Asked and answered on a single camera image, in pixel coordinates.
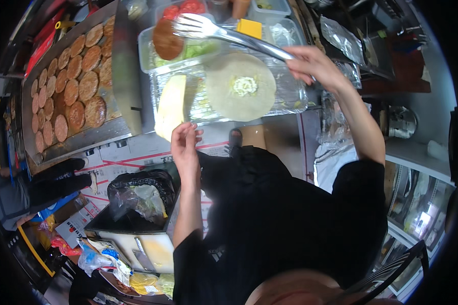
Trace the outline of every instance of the person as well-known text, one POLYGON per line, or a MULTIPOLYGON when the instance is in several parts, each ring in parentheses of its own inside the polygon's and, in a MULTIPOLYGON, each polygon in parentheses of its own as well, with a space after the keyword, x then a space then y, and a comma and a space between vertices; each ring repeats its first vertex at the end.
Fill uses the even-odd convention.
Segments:
POLYGON ((17 230, 19 225, 32 219, 37 212, 54 204, 60 198, 85 187, 96 185, 96 176, 82 174, 75 176, 74 171, 85 166, 88 159, 67 159, 34 175, 29 180, 26 171, 0 169, 0 223, 4 229, 17 230))
MULTIPOLYGON (((230 157, 197 152, 203 131, 183 123, 171 153, 181 177, 174 229, 174 300, 183 304, 350 304, 338 298, 371 273, 387 232, 385 143, 358 92, 316 47, 286 48, 296 79, 314 76, 346 117, 359 160, 344 165, 333 192, 293 178, 277 156, 241 147, 230 157), (202 239, 200 195, 214 202, 202 239)), ((396 303, 387 299, 370 303, 396 303)))

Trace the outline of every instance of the refrigerator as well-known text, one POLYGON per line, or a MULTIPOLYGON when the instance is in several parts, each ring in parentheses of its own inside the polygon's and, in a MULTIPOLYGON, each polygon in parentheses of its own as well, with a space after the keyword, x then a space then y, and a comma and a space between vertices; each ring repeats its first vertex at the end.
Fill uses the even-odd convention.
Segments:
MULTIPOLYGON (((432 265, 445 236, 446 209, 455 187, 403 165, 388 162, 387 170, 395 172, 393 188, 387 192, 385 187, 388 234, 374 270, 397 259, 420 240, 426 243, 432 265)), ((416 258, 389 289, 405 302, 422 276, 421 261, 416 258)))

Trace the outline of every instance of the white shoe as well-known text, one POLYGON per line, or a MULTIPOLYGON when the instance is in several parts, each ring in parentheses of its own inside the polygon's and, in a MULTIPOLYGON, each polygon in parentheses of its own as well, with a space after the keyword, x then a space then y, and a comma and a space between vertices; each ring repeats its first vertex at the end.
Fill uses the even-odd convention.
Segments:
POLYGON ((82 159, 83 159, 83 161, 85 161, 85 165, 83 166, 83 168, 87 168, 88 167, 88 158, 87 157, 83 157, 82 159))
POLYGON ((98 186, 97 186, 97 175, 95 174, 94 171, 90 172, 90 178, 92 179, 92 184, 90 185, 90 189, 92 190, 92 193, 96 194, 98 191, 98 186))

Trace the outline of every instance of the black t-shirt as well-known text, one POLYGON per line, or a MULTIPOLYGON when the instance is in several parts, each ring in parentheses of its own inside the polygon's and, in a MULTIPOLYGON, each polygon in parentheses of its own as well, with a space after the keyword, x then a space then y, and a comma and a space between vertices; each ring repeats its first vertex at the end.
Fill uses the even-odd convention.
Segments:
POLYGON ((301 268, 347 289, 372 271, 387 232, 383 181, 382 164, 357 161, 332 194, 277 175, 239 187, 212 207, 205 239, 196 230, 175 249, 175 302, 244 304, 265 280, 301 268))

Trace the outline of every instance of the flour tortilla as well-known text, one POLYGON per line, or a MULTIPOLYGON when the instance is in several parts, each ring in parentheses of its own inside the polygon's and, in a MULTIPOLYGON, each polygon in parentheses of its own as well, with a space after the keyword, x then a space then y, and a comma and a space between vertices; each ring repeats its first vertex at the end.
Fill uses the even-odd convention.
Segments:
POLYGON ((258 58, 248 54, 228 54, 215 59, 206 67, 207 97, 213 110, 238 121, 261 118, 275 104, 275 77, 258 58), (231 82, 237 77, 256 76, 255 96, 239 96, 231 82))

